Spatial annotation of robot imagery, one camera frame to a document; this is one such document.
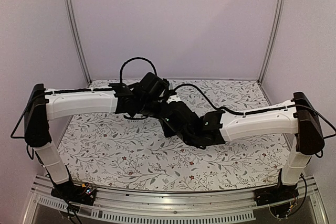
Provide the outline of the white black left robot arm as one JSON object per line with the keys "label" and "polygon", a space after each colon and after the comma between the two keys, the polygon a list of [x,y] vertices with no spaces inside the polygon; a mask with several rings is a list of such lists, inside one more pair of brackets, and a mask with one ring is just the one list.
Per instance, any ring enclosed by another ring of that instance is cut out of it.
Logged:
{"label": "white black left robot arm", "polygon": [[56,185],[68,183],[70,175],[52,142],[49,121],[89,113],[150,115],[146,106],[165,100],[168,90],[169,82],[151,72],[129,86],[118,82],[103,88],[57,90],[39,83],[18,120],[24,124],[22,139],[35,151]]}

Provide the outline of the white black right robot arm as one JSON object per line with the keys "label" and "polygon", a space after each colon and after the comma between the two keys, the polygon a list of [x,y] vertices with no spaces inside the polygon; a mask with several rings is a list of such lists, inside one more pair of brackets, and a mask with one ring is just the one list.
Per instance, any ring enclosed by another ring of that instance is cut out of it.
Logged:
{"label": "white black right robot arm", "polygon": [[236,112],[221,108],[204,116],[197,116],[175,95],[163,105],[159,118],[166,137],[178,136],[186,145],[203,150],[250,136],[295,135],[296,145],[279,173],[280,184],[287,187],[297,184],[311,156],[325,147],[320,124],[323,117],[302,92],[262,109]]}

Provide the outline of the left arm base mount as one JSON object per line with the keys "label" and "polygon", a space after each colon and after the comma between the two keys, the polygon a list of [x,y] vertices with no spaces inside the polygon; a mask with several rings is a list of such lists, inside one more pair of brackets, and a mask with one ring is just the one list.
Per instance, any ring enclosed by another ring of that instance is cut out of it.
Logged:
{"label": "left arm base mount", "polygon": [[75,202],[83,205],[93,206],[97,194],[97,188],[90,183],[75,185],[72,181],[62,184],[55,184],[51,195],[60,198],[65,202]]}

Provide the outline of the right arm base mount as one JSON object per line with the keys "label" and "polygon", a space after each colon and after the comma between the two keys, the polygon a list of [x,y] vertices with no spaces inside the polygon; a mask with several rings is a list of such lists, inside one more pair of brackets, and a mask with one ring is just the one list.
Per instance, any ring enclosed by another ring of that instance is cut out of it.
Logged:
{"label": "right arm base mount", "polygon": [[256,189],[253,191],[254,201],[257,206],[264,206],[289,199],[294,199],[299,196],[297,184],[293,186],[286,186],[277,184],[271,187]]}

